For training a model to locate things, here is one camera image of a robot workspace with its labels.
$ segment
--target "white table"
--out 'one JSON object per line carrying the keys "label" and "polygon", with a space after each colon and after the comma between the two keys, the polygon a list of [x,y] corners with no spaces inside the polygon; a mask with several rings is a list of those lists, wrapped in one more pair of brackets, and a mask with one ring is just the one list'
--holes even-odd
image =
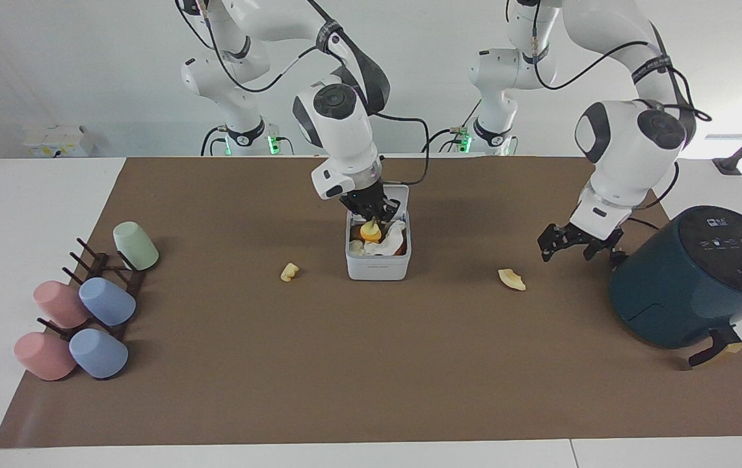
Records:
{"label": "white table", "polygon": [[[12,346],[40,331],[31,299],[42,281],[66,281],[98,221],[123,159],[0,160],[0,423],[23,369]],[[669,216],[698,204],[742,211],[742,179],[722,177],[710,162],[682,161],[682,175],[663,205]],[[670,180],[666,177],[659,188]],[[739,327],[742,336],[742,323]],[[742,465],[742,437],[611,439],[424,444],[230,445],[230,447],[97,447],[0,450],[0,466],[541,466],[547,468]]]}

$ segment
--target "green cup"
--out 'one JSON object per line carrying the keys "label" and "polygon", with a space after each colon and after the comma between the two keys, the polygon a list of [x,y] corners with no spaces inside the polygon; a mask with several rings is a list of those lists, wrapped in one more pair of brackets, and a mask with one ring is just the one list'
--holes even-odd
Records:
{"label": "green cup", "polygon": [[137,270],[148,270],[160,259],[151,237],[136,222],[124,222],[113,228],[113,242]]}

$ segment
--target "air fryer control panel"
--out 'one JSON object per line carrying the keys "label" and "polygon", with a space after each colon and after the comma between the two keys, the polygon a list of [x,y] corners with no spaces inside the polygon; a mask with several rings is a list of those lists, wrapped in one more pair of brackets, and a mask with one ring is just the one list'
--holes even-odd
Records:
{"label": "air fryer control panel", "polygon": [[695,264],[712,278],[742,291],[742,215],[696,207],[680,219],[680,240]]}

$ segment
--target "white box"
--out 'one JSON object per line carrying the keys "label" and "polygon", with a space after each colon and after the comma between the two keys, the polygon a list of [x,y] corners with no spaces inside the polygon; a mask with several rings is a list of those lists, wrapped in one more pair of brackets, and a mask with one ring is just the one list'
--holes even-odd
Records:
{"label": "white box", "polygon": [[408,186],[386,185],[385,195],[401,202],[400,209],[392,221],[406,223],[406,255],[383,257],[368,255],[357,257],[351,253],[351,228],[365,223],[361,216],[347,213],[347,231],[345,234],[345,255],[347,257],[347,275],[356,281],[401,281],[408,272],[408,263],[412,258],[412,221],[408,215]]}

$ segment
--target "white wall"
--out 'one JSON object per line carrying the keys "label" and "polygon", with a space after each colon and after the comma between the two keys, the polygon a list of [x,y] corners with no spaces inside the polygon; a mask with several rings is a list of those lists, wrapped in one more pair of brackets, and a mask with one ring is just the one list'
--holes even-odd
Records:
{"label": "white wall", "polygon": [[[457,125],[477,101],[466,77],[477,51],[508,47],[503,0],[321,0],[391,78],[386,112],[424,116],[432,128]],[[730,0],[638,0],[692,82],[698,106],[716,116],[742,95],[742,3]],[[596,56],[570,43],[562,29],[553,55],[567,77]],[[168,0],[19,0],[0,2],[0,157],[22,157],[21,125],[85,125],[103,156],[195,154],[219,123],[208,100],[188,93],[180,63],[201,45]],[[283,68],[304,42],[270,44]],[[263,114],[281,125],[299,152],[291,117],[300,89],[335,68],[308,57],[261,97]],[[562,92],[518,92],[520,153],[573,154],[572,129],[599,99],[632,98],[628,73],[605,63]],[[416,151],[418,125],[374,122],[382,151]]]}

